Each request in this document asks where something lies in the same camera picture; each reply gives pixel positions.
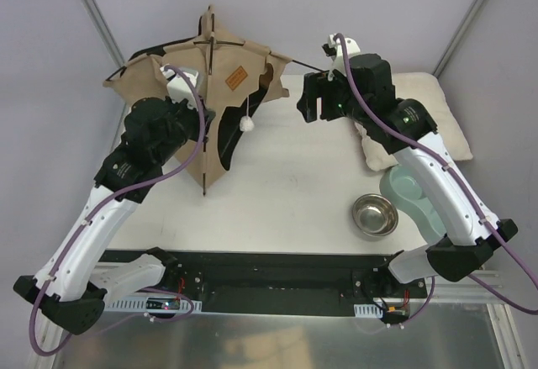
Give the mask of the beige fabric pet tent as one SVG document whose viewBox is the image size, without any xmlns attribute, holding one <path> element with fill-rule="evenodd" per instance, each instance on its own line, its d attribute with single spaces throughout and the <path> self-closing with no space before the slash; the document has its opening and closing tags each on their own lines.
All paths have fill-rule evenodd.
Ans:
<svg viewBox="0 0 538 369">
<path fill-rule="evenodd" d="M 291 61 L 265 45 L 229 32 L 214 13 L 213 73 L 208 76 L 211 13 L 214 10 L 208 8 L 200 17 L 198 36 L 140 50 L 103 82 L 132 105 L 141 98 L 167 94 L 162 66 L 203 73 L 198 92 L 204 105 L 215 113 L 208 132 L 207 190 L 231 168 L 232 155 L 243 135 L 240 119 L 252 117 L 262 103 L 288 97 L 281 76 Z M 203 188 L 203 149 L 187 171 Z"/>
</svg>

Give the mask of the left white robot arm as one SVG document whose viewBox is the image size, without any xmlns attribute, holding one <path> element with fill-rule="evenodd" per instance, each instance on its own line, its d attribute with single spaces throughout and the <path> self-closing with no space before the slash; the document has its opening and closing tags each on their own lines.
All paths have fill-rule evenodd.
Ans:
<svg viewBox="0 0 538 369">
<path fill-rule="evenodd" d="M 125 220 L 167 178 L 162 167 L 190 140 L 201 148 L 213 116 L 201 99 L 143 98 L 131 107 L 121 141 L 103 161 L 71 231 L 36 274 L 21 276 L 13 286 L 34 312 L 81 335 L 109 304 L 145 287 L 167 293 L 177 285 L 172 257 L 158 248 L 104 274 L 93 270 Z"/>
</svg>

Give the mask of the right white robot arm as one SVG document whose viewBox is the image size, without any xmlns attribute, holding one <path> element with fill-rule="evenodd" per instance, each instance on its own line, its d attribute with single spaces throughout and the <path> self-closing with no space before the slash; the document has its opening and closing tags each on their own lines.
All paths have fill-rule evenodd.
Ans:
<svg viewBox="0 0 538 369">
<path fill-rule="evenodd" d="M 425 106 L 397 97 L 387 61 L 377 54 L 354 55 L 350 67 L 350 75 L 305 74 L 298 111 L 308 123 L 346 117 L 365 128 L 410 172 L 445 226 L 433 245 L 397 253 L 378 276 L 380 291 L 394 298 L 421 277 L 461 280 L 517 234 L 515 222 L 500 219 L 470 188 Z"/>
</svg>

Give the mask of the green double pet bowl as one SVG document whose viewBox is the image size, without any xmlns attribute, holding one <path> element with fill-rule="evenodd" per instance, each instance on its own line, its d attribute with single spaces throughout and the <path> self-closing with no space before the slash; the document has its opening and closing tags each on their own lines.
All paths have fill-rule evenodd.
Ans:
<svg viewBox="0 0 538 369">
<path fill-rule="evenodd" d="M 433 245 L 446 234 L 439 214 L 408 169 L 400 165 L 388 169 L 381 178 L 379 189 L 398 211 L 414 221 L 427 244 Z"/>
</svg>

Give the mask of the steel pet bowl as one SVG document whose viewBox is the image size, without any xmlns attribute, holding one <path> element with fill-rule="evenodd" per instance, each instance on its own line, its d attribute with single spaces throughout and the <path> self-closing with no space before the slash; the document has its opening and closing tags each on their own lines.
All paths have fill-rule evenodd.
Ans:
<svg viewBox="0 0 538 369">
<path fill-rule="evenodd" d="M 357 228 L 371 237 L 388 236 L 398 227 L 398 210 L 379 194 L 360 196 L 353 203 L 351 215 Z"/>
</svg>

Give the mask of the cream white pillow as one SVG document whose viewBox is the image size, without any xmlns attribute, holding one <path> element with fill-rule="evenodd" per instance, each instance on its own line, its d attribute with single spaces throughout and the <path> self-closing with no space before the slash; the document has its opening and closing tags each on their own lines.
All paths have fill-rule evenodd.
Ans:
<svg viewBox="0 0 538 369">
<path fill-rule="evenodd" d="M 453 116 L 446 96 L 438 82 L 431 74 L 425 72 L 396 73 L 392 75 L 398 98 L 412 98 L 421 102 L 436 122 L 444 144 L 454 161 L 470 161 L 473 158 L 470 146 L 460 125 Z M 398 163 L 383 147 L 373 141 L 367 131 L 355 124 L 361 138 L 361 147 L 366 164 L 372 171 L 384 171 Z"/>
</svg>

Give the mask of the white pompom toy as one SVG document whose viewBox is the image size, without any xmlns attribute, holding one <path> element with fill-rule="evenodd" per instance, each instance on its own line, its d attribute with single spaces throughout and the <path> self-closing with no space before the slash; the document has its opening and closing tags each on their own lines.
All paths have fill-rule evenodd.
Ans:
<svg viewBox="0 0 538 369">
<path fill-rule="evenodd" d="M 243 116 L 240 119 L 240 131 L 241 132 L 251 132 L 255 128 L 255 124 L 251 117 Z"/>
</svg>

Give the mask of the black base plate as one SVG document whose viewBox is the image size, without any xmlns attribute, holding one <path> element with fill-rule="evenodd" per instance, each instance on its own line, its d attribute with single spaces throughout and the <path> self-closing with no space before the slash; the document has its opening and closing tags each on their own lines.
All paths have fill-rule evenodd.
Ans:
<svg viewBox="0 0 538 369">
<path fill-rule="evenodd" d="M 425 280 L 381 277 L 384 255 L 252 254 L 173 251 L 176 265 L 160 284 L 164 309 L 200 313 L 350 317 L 373 300 L 400 303 L 426 296 Z"/>
</svg>

